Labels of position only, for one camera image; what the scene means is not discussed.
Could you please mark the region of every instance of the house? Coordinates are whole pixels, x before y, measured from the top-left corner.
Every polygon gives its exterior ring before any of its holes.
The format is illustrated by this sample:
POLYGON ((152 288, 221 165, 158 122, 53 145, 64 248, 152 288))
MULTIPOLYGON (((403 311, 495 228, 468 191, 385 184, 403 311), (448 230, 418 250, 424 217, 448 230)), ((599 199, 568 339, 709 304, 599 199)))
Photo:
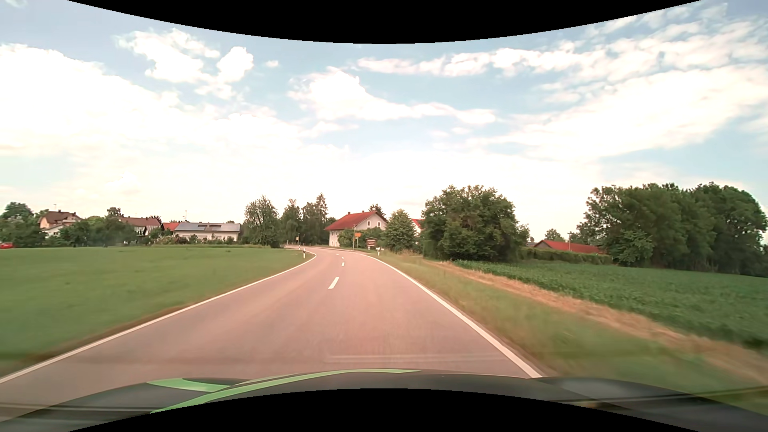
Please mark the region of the house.
POLYGON ((542 240, 539 241, 534 248, 539 249, 555 249, 557 251, 570 251, 577 254, 605 254, 597 246, 590 246, 588 244, 571 243, 566 241, 553 241, 542 240))
POLYGON ((339 246, 339 234, 347 229, 355 231, 367 230, 368 228, 386 229, 386 219, 378 211, 363 211, 361 213, 346 212, 346 216, 326 227, 330 232, 328 236, 329 246, 339 246))
POLYGON ((206 238, 207 240, 226 240, 227 237, 232 237, 237 241, 240 239, 240 224, 179 222, 174 229, 174 235, 185 238, 196 235, 197 238, 206 238))
POLYGON ((74 212, 68 211, 49 211, 40 217, 38 223, 40 224, 40 230, 47 235, 58 235, 59 230, 63 227, 68 227, 77 221, 83 219, 77 216, 74 212))
POLYGON ((124 222, 129 225, 134 226, 134 230, 136 230, 136 234, 140 236, 149 235, 149 233, 154 230, 155 228, 160 228, 162 226, 162 223, 160 223, 159 220, 156 218, 126 218, 126 217, 119 217, 118 220, 120 222, 124 222))
POLYGON ((171 233, 173 233, 174 231, 176 231, 176 227, 179 226, 179 222, 163 222, 162 225, 163 225, 162 227, 163 231, 168 230, 171 233))
POLYGON ((422 228, 423 220, 422 219, 411 219, 411 221, 413 222, 413 225, 416 227, 416 235, 418 236, 419 234, 422 233, 422 230, 423 230, 423 228, 422 228))

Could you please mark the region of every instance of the road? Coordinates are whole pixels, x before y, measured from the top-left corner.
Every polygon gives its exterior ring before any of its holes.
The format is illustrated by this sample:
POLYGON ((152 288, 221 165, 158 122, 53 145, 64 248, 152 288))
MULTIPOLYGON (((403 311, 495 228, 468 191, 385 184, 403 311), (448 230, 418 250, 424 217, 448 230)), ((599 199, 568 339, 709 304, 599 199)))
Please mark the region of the road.
POLYGON ((0 405, 49 406, 171 377, 367 367, 529 376, 504 348, 381 261, 352 251, 307 250, 314 259, 276 277, 0 379, 0 405))

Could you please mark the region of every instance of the white edge line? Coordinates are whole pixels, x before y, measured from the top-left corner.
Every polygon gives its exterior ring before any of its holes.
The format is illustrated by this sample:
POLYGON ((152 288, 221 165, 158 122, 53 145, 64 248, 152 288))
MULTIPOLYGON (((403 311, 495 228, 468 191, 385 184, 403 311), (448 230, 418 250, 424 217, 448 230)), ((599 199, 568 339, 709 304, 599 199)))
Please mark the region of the white edge line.
POLYGON ((136 327, 133 327, 133 328, 129 328, 129 329, 128 329, 128 330, 126 330, 126 331, 122 331, 122 332, 120 332, 120 333, 118 333, 118 334, 113 334, 112 336, 109 336, 109 337, 105 337, 104 339, 100 339, 99 341, 91 342, 91 343, 90 343, 90 344, 88 344, 88 345, 85 345, 85 346, 83 346, 83 347, 80 347, 80 348, 77 348, 77 349, 75 349, 75 350, 69 351, 68 353, 64 353, 64 354, 61 354, 61 355, 59 355, 59 356, 57 356, 57 357, 49 358, 48 360, 46 360, 46 361, 42 361, 41 363, 33 364, 33 365, 32 365, 32 366, 30 366, 30 367, 27 367, 27 368, 25 368, 25 369, 21 369, 20 371, 16 371, 16 372, 14 372, 13 374, 9 374, 9 375, 6 375, 6 376, 4 376, 4 377, 0 378, 0 384, 3 384, 3 383, 5 383, 5 382, 7 382, 7 381, 10 381, 10 380, 12 380, 12 379, 14 379, 14 378, 20 377, 20 376, 22 376, 22 375, 26 375, 26 374, 28 374, 28 373, 30 373, 30 372, 32 372, 32 371, 36 371, 37 369, 40 369, 41 367, 44 367, 44 366, 48 366, 49 364, 55 363, 55 362, 57 362, 57 361, 59 361, 59 360, 64 360, 64 359, 65 359, 65 358, 67 358, 67 357, 71 357, 71 356, 73 356, 73 355, 75 355, 75 354, 78 354, 78 353, 81 353, 81 352, 83 352, 83 351, 85 351, 85 350, 91 349, 91 348, 93 348, 93 347, 97 347, 97 346, 99 346, 99 345, 101 345, 101 344, 103 344, 103 343, 105 343, 105 342, 109 342, 109 341, 111 341, 111 340, 113 340, 113 339, 117 339, 117 338, 118 338, 118 337, 120 337, 120 336, 124 336, 124 335, 126 335, 126 334, 132 333, 132 332, 134 332, 134 331, 136 331, 136 330, 139 330, 139 329, 141 329, 141 328, 144 328, 144 327, 146 327, 146 326, 148 326, 148 325, 154 324, 154 323, 156 323, 156 322, 158 322, 158 321, 162 321, 162 320, 164 320, 164 319, 166 319, 166 318, 170 318, 170 317, 173 317, 174 315, 178 315, 178 314, 180 314, 180 313, 182 313, 182 312, 185 312, 185 311, 189 311, 190 309, 193 309, 193 308, 195 308, 195 307, 198 307, 198 306, 201 306, 201 305, 203 305, 203 304, 206 304, 206 303, 208 303, 209 301, 214 301, 214 300, 216 300, 216 299, 218 299, 218 298, 222 298, 222 297, 224 297, 224 296, 227 296, 227 295, 230 295, 230 294, 232 294, 232 293, 236 293, 236 292, 238 292, 238 291, 240 291, 240 290, 244 290, 245 288, 248 288, 248 287, 252 287, 252 286, 254 286, 255 284, 259 284, 259 283, 261 283, 261 282, 264 282, 264 281, 267 281, 267 280, 269 280, 269 279, 272 279, 273 277, 277 277, 277 276, 280 276, 280 275, 281 275, 281 274, 283 274, 283 273, 288 273, 289 271, 291 271, 291 270, 294 270, 294 269, 297 269, 297 268, 299 268, 299 267, 303 266, 304 264, 307 264, 307 263, 311 262, 311 260, 313 260, 313 259, 317 258, 317 254, 315 254, 314 252, 310 252, 310 253, 311 253, 313 256, 312 256, 312 257, 311 257, 311 258, 310 258, 308 261, 304 261, 303 263, 301 263, 301 264, 299 264, 299 265, 297 265, 297 266, 295 266, 295 267, 291 267, 291 268, 289 268, 288 270, 285 270, 285 271, 281 271, 281 272, 280 272, 280 273, 278 273, 278 274, 273 274, 272 276, 269 276, 269 277, 265 277, 264 279, 260 279, 260 280, 258 280, 258 281, 256 281, 256 282, 251 282, 251 283, 250 283, 250 284, 248 284, 248 285, 245 285, 245 286, 242 286, 242 287, 239 287, 239 288, 235 288, 235 289, 233 289, 232 291, 228 291, 228 292, 226 292, 226 293, 224 293, 224 294, 219 294, 219 295, 217 295, 216 297, 212 297, 212 298, 209 298, 209 299, 207 299, 207 300, 203 300, 203 301, 201 301, 200 303, 192 304, 191 306, 187 306, 187 307, 185 307, 184 309, 181 309, 181 310, 179 310, 179 311, 171 312, 171 313, 170 313, 170 314, 168 314, 168 315, 163 315, 162 317, 159 317, 159 318, 155 318, 155 319, 153 319, 152 321, 148 321, 148 322, 146 322, 146 323, 144 323, 144 324, 139 324, 139 325, 138 325, 138 326, 136 326, 136 327))
POLYGON ((407 274, 405 274, 405 273, 401 272, 400 270, 394 268, 393 266, 387 264, 386 262, 381 261, 381 260, 377 260, 376 258, 374 258, 374 257, 372 257, 370 255, 366 255, 366 256, 368 258, 376 260, 376 261, 384 264, 385 266, 393 269, 394 271, 400 273, 406 279, 408 279, 409 281, 413 282, 417 287, 423 289, 425 293, 429 294, 432 298, 437 300, 438 303, 442 304, 446 309, 448 309, 449 311, 453 312, 453 314, 455 316, 459 317, 462 321, 464 321, 469 327, 472 328, 472 330, 478 332, 478 334, 480 334, 480 336, 483 336, 484 339, 486 339, 488 342, 490 342, 491 345, 496 347, 497 350, 501 351, 502 354, 504 354, 509 360, 511 360, 518 367, 520 367, 526 374, 528 374, 529 377, 531 377, 531 378, 541 378, 542 377, 542 375, 539 374, 536 370, 534 370, 533 367, 531 367, 529 364, 525 363, 525 361, 523 361, 523 359, 521 359, 515 353, 510 351, 509 348, 505 347, 501 342, 496 340, 495 337, 491 336, 487 331, 481 329, 477 324, 472 322, 472 320, 470 320, 469 318, 464 316, 464 314, 462 314, 461 312, 457 311, 455 307, 453 307, 450 304, 448 304, 446 301, 444 301, 443 299, 438 297, 435 293, 431 292, 427 287, 425 287, 424 285, 420 284, 419 282, 417 282, 415 279, 413 279, 412 277, 408 276, 407 274))

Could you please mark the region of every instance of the red roof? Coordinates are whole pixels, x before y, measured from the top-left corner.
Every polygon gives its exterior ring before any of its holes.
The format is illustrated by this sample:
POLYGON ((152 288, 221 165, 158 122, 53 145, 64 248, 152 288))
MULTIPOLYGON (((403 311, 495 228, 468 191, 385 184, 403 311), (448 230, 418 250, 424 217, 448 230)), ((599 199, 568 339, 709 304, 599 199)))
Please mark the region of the red roof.
POLYGON ((552 249, 557 249, 558 251, 571 251, 571 252, 576 252, 577 254, 603 254, 600 248, 598 248, 597 246, 590 246, 588 244, 566 243, 565 241, 542 240, 542 241, 539 241, 536 244, 536 246, 542 243, 546 244, 552 249))
POLYGON ((352 229, 352 227, 354 227, 355 225, 358 225, 360 222, 366 220, 367 218, 370 218, 374 214, 376 214, 375 211, 364 211, 363 213, 348 214, 343 218, 339 219, 338 221, 328 225, 326 227, 326 231, 352 229))

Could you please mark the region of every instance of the red-tiled roof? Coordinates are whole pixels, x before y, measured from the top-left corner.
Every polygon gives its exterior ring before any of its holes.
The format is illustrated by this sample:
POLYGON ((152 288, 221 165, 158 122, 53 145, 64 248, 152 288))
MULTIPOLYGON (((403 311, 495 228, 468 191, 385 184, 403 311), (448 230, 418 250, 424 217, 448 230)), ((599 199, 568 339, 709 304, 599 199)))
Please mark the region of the red-tiled roof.
POLYGON ((358 225, 360 222, 370 218, 374 214, 376 214, 375 211, 364 211, 363 213, 348 214, 338 221, 328 225, 326 227, 326 231, 352 229, 354 225, 358 225))
POLYGON ((542 240, 542 241, 539 241, 536 244, 536 246, 540 245, 541 243, 546 244, 552 249, 557 249, 558 251, 571 251, 571 252, 576 252, 577 254, 603 254, 600 248, 598 248, 597 246, 590 246, 588 244, 566 243, 564 241, 553 241, 553 240, 542 240))
POLYGON ((74 212, 70 213, 69 211, 49 211, 46 213, 42 218, 44 218, 49 224, 57 224, 64 219, 68 219, 72 217, 75 220, 79 220, 80 217, 77 216, 74 212))

